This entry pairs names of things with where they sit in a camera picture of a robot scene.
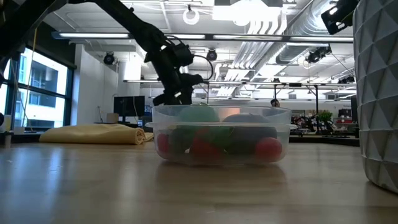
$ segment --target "red ball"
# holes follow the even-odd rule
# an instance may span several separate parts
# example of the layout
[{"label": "red ball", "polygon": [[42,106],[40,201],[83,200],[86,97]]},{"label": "red ball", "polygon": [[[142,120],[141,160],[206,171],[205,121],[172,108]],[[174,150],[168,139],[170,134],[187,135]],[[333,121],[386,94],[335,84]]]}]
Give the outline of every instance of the red ball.
[{"label": "red ball", "polygon": [[276,162],[282,154],[282,143],[278,139],[263,138],[256,144],[256,157],[266,162]]},{"label": "red ball", "polygon": [[222,156],[221,150],[215,146],[212,146],[203,137],[208,132],[208,129],[201,129],[197,131],[195,138],[193,139],[190,154],[199,160],[215,160]]},{"label": "red ball", "polygon": [[157,150],[159,154],[164,157],[169,152],[169,136],[160,134],[156,138]]}]

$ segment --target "white geometric vase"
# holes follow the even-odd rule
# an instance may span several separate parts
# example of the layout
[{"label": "white geometric vase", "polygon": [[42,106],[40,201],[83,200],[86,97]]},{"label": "white geometric vase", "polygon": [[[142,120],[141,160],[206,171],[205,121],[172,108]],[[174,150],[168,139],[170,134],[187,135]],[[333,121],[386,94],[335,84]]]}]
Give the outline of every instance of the white geometric vase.
[{"label": "white geometric vase", "polygon": [[398,0],[361,0],[354,54],[366,177],[398,193]]}]

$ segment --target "wooden table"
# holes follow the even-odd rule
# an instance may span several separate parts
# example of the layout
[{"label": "wooden table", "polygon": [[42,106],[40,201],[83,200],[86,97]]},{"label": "wooden table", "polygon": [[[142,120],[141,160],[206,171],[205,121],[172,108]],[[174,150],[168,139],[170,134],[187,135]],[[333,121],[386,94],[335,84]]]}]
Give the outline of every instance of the wooden table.
[{"label": "wooden table", "polygon": [[358,147],[291,144],[267,167],[187,167],[144,146],[0,149],[0,223],[397,223]]}]

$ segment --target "folded towel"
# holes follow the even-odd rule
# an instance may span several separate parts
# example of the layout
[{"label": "folded towel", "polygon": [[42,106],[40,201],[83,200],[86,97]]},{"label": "folded towel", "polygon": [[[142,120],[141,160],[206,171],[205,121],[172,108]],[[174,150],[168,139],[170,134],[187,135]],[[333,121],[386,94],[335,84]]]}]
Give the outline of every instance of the folded towel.
[{"label": "folded towel", "polygon": [[47,143],[78,144],[142,144],[153,138],[141,128],[122,124],[88,124],[53,128],[41,135],[39,141]]}]

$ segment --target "clear plastic container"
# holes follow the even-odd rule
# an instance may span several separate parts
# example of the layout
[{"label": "clear plastic container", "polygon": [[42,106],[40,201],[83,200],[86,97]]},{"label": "clear plastic container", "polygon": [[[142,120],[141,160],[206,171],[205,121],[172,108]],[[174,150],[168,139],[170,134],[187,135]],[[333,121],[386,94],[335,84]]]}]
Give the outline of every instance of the clear plastic container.
[{"label": "clear plastic container", "polygon": [[188,165],[277,162],[287,153],[291,110],[250,106],[156,106],[156,150]]}]

